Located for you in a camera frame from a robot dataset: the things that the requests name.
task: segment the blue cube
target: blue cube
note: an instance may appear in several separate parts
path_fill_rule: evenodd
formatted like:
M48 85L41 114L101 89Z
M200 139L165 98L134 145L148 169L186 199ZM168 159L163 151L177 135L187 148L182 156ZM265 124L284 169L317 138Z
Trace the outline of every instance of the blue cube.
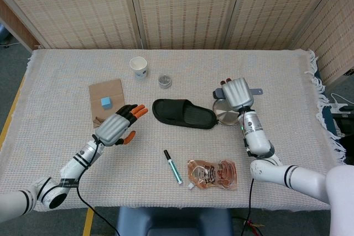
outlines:
M109 97L102 98L101 105L105 110L111 109L112 108L111 98Z

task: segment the white paper cup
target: white paper cup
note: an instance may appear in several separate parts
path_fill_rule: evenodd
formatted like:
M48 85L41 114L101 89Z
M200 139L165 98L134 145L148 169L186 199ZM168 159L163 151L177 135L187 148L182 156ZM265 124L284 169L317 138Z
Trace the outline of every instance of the white paper cup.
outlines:
M139 80L146 78L148 62L145 58L141 56L133 57L129 64L134 71L135 78Z

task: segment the robotic hand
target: robotic hand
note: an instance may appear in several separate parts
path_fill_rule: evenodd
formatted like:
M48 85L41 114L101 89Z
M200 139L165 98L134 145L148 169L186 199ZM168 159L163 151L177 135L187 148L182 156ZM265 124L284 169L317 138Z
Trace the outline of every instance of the robotic hand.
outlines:
M143 105L125 105L108 117L92 135L89 141L60 170L60 182L51 177L37 179L26 190L0 196L0 223L31 212L37 200L53 209L63 203L71 188L78 187L84 172L102 155L106 146L128 144L135 136L131 131L125 139L124 132L148 110Z
M352 235L354 226L354 167L341 165L327 175L296 165L284 166L275 154L273 145L265 136L255 110L251 109L253 96L244 78L222 81L222 92L230 107L239 113L244 145L251 162L255 180L273 182L294 189L331 205L330 235Z

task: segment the plastic food pouch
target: plastic food pouch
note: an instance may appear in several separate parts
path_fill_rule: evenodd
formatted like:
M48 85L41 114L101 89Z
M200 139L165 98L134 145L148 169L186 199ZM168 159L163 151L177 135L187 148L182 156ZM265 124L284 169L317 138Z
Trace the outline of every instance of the plastic food pouch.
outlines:
M190 160L188 177L199 188L217 186L229 190L236 189L237 186L236 166L230 160L221 160L219 163Z

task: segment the black slipper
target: black slipper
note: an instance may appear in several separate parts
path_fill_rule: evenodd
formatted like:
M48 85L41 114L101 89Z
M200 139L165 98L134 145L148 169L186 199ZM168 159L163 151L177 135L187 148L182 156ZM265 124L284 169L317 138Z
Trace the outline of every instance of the black slipper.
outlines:
M212 110L195 106L187 99L157 99L153 113L158 121L180 127L210 129L217 124Z

